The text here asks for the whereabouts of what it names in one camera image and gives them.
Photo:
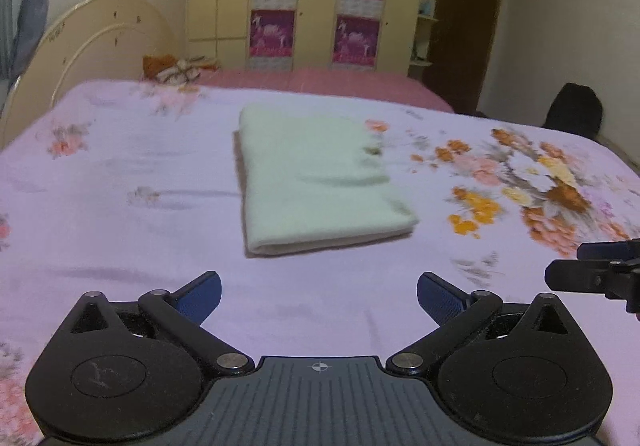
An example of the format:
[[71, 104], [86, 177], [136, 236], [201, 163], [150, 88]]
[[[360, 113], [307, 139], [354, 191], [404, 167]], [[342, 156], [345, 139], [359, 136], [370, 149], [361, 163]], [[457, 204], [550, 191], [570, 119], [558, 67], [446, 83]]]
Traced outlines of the pink checked bed cover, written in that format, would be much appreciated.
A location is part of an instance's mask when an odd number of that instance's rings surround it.
[[297, 94], [355, 97], [452, 113], [454, 109], [417, 80], [394, 73], [302, 68], [295, 71], [203, 70], [196, 83]]

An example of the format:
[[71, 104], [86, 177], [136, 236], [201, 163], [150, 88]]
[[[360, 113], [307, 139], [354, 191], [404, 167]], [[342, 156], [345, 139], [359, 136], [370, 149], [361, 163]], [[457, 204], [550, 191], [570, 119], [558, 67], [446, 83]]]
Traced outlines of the cream white small garment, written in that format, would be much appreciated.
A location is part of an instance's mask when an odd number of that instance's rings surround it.
[[250, 104], [240, 113], [247, 250], [276, 256], [394, 239], [419, 222], [382, 143], [346, 117]]

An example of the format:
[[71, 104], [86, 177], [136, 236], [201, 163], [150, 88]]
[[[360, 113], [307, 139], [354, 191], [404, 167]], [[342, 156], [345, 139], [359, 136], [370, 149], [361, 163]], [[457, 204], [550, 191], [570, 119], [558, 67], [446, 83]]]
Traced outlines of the lower left magenta poster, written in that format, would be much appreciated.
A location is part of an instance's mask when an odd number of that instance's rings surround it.
[[247, 68], [256, 71], [291, 71], [294, 34], [294, 10], [253, 10], [250, 15]]

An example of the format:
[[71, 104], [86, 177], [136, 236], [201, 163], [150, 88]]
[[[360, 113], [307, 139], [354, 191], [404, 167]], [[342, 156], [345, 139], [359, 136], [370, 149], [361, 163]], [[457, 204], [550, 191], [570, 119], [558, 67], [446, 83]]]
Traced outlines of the cream corner shelf unit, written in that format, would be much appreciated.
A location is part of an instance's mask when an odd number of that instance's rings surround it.
[[419, 0], [418, 3], [416, 30], [414, 31], [408, 70], [408, 76], [413, 80], [422, 80], [423, 72], [432, 65], [428, 54], [430, 53], [432, 31], [438, 22], [435, 12], [436, 2], [437, 0]]

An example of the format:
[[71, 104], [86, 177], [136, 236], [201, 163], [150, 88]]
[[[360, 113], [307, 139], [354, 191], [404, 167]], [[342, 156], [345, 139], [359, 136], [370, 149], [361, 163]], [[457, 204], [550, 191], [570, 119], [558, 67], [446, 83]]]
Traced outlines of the lilac floral bed sheet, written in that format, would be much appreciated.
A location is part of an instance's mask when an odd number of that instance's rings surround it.
[[[252, 103], [362, 126], [413, 234], [248, 255], [234, 146]], [[1, 440], [38, 443], [26, 376], [87, 291], [129, 301], [215, 270], [207, 328], [245, 353], [384, 358], [433, 328], [424, 271], [525, 303], [579, 244], [638, 234], [638, 176], [585, 138], [360, 98], [85, 83], [1, 155]]]

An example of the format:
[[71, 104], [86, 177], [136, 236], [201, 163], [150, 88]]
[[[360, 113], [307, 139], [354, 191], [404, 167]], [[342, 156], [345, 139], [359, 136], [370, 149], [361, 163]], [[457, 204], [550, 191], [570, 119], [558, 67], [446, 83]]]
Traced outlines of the black chair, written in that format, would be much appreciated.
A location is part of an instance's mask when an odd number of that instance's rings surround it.
[[588, 86], [566, 83], [556, 95], [543, 128], [595, 140], [603, 121], [603, 106]]

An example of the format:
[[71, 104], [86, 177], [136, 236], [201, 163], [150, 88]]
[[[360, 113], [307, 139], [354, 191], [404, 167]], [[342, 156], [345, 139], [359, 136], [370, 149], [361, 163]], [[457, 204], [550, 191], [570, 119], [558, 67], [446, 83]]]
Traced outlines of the orange patterned pillow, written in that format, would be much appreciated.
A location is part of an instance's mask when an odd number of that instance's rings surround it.
[[145, 80], [170, 86], [195, 83], [204, 72], [215, 72], [219, 68], [216, 59], [196, 57], [178, 59], [172, 54], [142, 57], [142, 73]]

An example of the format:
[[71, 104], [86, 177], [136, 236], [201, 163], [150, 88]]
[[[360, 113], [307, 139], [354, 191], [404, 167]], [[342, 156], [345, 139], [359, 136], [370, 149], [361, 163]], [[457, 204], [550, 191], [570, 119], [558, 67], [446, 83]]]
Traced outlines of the dark brown wooden door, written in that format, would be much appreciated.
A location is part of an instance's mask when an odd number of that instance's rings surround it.
[[422, 82], [454, 112], [477, 114], [501, 0], [436, 0]]

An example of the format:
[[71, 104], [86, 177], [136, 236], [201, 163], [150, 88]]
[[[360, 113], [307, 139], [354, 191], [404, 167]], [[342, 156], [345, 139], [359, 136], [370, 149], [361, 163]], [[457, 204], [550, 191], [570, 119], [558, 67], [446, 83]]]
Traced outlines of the cream arched headboard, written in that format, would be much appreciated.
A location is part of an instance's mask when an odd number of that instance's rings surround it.
[[137, 80], [145, 56], [177, 54], [176, 36], [147, 0], [85, 0], [58, 18], [40, 40], [1, 113], [6, 147], [87, 80]]

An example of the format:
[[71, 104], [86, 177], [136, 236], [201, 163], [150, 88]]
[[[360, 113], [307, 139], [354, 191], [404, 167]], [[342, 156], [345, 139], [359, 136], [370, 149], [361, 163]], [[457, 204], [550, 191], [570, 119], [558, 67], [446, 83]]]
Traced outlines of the lower right magenta poster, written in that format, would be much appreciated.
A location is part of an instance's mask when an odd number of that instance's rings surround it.
[[334, 68], [373, 71], [378, 54], [378, 34], [378, 20], [339, 14], [332, 51]]

